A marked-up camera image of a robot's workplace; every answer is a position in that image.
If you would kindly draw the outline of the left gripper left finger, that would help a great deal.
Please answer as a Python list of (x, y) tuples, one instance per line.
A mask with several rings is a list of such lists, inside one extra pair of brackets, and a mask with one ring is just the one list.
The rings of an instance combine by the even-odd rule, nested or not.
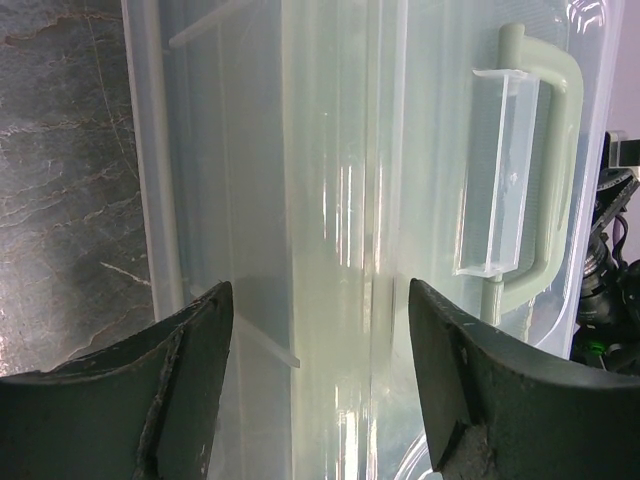
[(97, 352), (1, 381), (5, 479), (203, 479), (233, 328), (222, 282)]

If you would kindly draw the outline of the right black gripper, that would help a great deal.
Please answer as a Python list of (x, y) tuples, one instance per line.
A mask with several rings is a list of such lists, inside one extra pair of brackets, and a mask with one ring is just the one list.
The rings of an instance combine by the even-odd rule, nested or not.
[(600, 172), (572, 343), (574, 362), (615, 373), (639, 371), (639, 262), (623, 258), (638, 188), (630, 169)]

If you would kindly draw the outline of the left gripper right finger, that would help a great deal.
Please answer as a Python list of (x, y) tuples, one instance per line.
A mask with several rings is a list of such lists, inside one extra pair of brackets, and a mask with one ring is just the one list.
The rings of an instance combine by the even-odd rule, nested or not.
[(639, 381), (556, 357), (415, 279), (410, 338), (432, 469), (446, 479), (635, 479)]

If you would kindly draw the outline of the green clear-lid toolbox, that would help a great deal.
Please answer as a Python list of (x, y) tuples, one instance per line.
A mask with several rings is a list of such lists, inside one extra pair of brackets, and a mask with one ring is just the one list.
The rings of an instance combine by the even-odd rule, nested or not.
[(413, 279), (568, 356), (623, 11), (123, 3), (155, 316), (233, 289), (201, 478), (432, 478)]

